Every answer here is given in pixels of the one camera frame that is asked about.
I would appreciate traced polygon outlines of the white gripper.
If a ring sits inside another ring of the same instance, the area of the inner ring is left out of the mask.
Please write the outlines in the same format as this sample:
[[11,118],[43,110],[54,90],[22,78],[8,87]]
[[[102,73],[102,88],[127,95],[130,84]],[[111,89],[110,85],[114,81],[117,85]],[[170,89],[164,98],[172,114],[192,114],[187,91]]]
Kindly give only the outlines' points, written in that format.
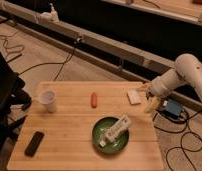
[[[142,86],[138,88],[138,91],[144,91],[147,92],[151,86],[151,92],[153,95],[158,97],[166,97],[168,93],[168,89],[163,84],[163,81],[160,76],[153,79],[150,83],[145,83]],[[148,99],[145,112],[151,113],[153,112],[159,105],[158,98],[157,97],[150,97]]]

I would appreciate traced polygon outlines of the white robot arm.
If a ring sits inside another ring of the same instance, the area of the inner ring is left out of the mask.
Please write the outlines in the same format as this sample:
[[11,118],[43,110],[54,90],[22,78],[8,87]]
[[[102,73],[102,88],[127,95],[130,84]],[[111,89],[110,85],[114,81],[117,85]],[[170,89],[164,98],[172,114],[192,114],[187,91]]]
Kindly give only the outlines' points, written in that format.
[[202,63],[189,53],[179,55],[173,68],[140,87],[148,95],[145,112],[156,110],[164,98],[186,84],[194,88],[202,103]]

